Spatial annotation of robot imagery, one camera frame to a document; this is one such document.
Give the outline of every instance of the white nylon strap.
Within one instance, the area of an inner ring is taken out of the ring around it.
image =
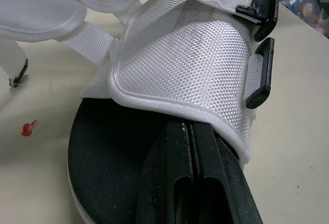
[[[129,9],[121,11],[121,12],[114,13],[114,16],[117,17],[123,25],[127,25],[127,23],[129,22],[132,14],[137,9],[139,9],[141,6],[142,6],[142,3],[140,1],[137,1]]]
[[[74,49],[93,62],[98,68],[108,59],[108,48],[114,38],[97,26],[84,22],[73,33],[58,39],[60,43]]]
[[[27,57],[17,42],[0,38],[0,67],[14,81],[22,72]]]
[[[82,90],[83,98],[110,98],[107,87],[109,49],[117,39],[88,22],[65,38],[58,40],[93,62],[97,72],[90,84]]]
[[[253,54],[248,60],[245,91],[243,94],[244,104],[246,104],[251,94],[260,88],[263,60],[264,58],[260,54]]]

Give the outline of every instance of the brace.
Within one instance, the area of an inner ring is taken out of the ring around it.
[[[209,123],[240,165],[248,163],[254,109],[269,96],[274,50],[274,39],[257,42],[274,29],[279,0],[80,1],[0,0],[0,66],[10,79],[26,70],[15,41],[55,39],[96,66],[83,98]],[[86,7],[114,13],[123,36],[85,22]]]

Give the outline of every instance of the black plastic clip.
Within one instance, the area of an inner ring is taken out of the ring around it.
[[[16,87],[18,86],[18,84],[19,84],[19,82],[21,81],[22,77],[24,76],[24,74],[25,74],[25,72],[26,72],[28,66],[29,66],[29,60],[26,59],[26,60],[25,60],[24,67],[23,67],[23,69],[22,69],[20,75],[19,75],[17,78],[15,78],[14,81],[12,81],[11,79],[9,79],[9,85],[10,85],[11,87],[16,88]]]
[[[275,40],[273,38],[267,38],[255,51],[256,54],[260,54],[263,57],[262,75],[260,87],[247,99],[246,107],[248,109],[255,109],[259,107],[269,97],[271,91],[274,42]]]
[[[275,28],[279,18],[279,0],[252,0],[250,7],[237,6],[236,12],[259,21],[254,40],[264,40]]]
[[[136,224],[262,224],[238,158],[210,124],[168,121],[147,155]]]

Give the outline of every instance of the red object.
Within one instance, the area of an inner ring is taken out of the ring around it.
[[[31,124],[26,123],[25,125],[23,125],[22,136],[24,137],[30,136],[32,134],[32,129],[35,128],[35,126],[38,125],[38,123],[39,123],[38,120],[34,120]]]

